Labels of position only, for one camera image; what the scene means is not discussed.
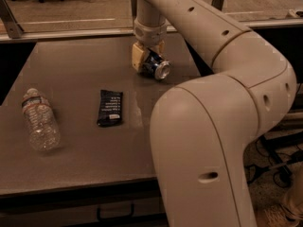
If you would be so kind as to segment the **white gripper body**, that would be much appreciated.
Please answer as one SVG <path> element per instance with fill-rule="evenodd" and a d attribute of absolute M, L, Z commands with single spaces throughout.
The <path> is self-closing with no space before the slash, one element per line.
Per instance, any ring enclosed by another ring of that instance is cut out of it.
<path fill-rule="evenodd" d="M 153 47 L 160 44 L 167 35 L 167 24 L 160 26 L 147 26 L 134 20 L 134 35 L 136 39 L 146 47 Z"/>

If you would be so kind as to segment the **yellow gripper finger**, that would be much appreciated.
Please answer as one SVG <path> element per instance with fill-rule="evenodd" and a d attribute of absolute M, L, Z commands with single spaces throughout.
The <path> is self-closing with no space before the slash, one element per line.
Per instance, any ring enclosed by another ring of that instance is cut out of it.
<path fill-rule="evenodd" d="M 165 41 L 160 41 L 159 44 L 155 47 L 155 50 L 157 54 L 163 55 L 165 51 Z"/>
<path fill-rule="evenodd" d="M 148 53 L 148 49 L 140 42 L 136 42 L 132 47 L 132 66 L 139 73 Z"/>

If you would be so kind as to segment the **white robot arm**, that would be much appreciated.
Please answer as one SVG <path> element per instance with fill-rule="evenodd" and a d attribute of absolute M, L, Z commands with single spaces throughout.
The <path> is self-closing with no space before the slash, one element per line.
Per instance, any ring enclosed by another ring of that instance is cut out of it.
<path fill-rule="evenodd" d="M 150 124 L 169 227 L 257 227 L 243 152 L 290 110 L 296 76 L 254 30 L 202 0 L 138 0 L 163 15 L 212 69 L 166 91 Z"/>

